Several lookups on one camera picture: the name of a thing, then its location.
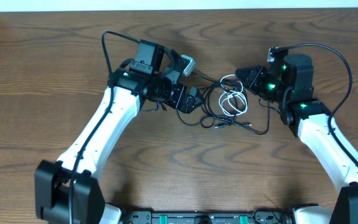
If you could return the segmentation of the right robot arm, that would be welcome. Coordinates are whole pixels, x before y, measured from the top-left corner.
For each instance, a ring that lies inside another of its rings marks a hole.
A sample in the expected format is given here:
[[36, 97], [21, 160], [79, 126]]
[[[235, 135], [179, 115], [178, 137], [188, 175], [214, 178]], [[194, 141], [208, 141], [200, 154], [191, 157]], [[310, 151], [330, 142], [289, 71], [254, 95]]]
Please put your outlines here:
[[338, 192], [333, 209], [317, 204], [294, 206], [282, 223], [358, 223], [358, 152], [339, 130], [332, 111], [313, 96], [312, 59], [304, 54], [271, 57], [269, 67], [238, 69], [243, 87], [276, 102], [280, 119], [307, 145]]

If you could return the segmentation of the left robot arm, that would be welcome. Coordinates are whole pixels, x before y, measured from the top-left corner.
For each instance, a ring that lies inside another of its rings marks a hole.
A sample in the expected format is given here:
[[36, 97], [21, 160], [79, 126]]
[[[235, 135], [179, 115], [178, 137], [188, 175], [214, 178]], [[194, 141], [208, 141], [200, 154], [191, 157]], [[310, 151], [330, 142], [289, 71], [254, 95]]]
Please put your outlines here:
[[196, 67], [193, 58], [140, 40], [134, 58], [108, 76], [103, 99], [75, 142], [56, 162], [35, 170], [35, 214], [48, 223], [119, 223], [122, 210], [108, 204], [99, 186], [120, 135], [145, 101], [191, 113], [204, 102], [200, 91], [179, 83]]

